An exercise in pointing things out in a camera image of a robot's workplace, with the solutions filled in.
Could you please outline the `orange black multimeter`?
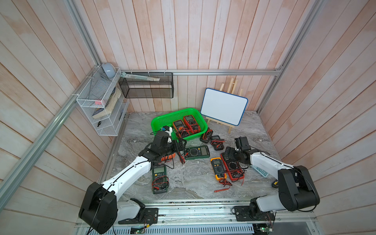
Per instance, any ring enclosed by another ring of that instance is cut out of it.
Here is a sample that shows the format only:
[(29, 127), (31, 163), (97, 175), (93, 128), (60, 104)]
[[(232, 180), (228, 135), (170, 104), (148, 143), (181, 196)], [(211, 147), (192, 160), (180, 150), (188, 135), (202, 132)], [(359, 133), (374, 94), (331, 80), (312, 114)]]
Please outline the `orange black multimeter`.
[(191, 135), (188, 128), (181, 119), (173, 122), (173, 127), (175, 129), (176, 136), (179, 138), (183, 139)]

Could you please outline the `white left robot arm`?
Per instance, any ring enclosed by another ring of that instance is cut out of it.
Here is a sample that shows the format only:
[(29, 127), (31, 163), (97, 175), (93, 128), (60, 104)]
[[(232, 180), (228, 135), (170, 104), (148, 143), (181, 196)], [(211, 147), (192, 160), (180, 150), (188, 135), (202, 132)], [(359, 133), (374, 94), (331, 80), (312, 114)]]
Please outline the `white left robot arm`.
[(173, 140), (171, 134), (172, 130), (158, 131), (153, 142), (120, 173), (103, 183), (89, 185), (78, 213), (78, 217), (89, 225), (88, 234), (96, 231), (102, 235), (116, 223), (155, 222), (157, 214), (146, 212), (146, 206), (141, 201), (135, 198), (122, 203), (118, 201), (140, 177), (164, 163), (169, 155), (184, 150), (187, 141), (182, 138)]

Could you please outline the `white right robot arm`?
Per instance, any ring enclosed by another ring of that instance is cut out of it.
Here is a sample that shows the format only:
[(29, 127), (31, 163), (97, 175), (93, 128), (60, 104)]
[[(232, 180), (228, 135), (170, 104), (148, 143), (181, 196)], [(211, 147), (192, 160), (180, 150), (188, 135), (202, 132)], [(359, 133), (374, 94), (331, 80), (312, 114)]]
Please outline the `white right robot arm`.
[(246, 137), (235, 139), (236, 147), (226, 147), (221, 154), (225, 166), (232, 174), (240, 164), (265, 171), (275, 178), (277, 194), (256, 197), (248, 206), (233, 207), (237, 221), (272, 221), (277, 211), (310, 212), (320, 203), (320, 197), (308, 169), (293, 166), (272, 158), (269, 153), (252, 147)]

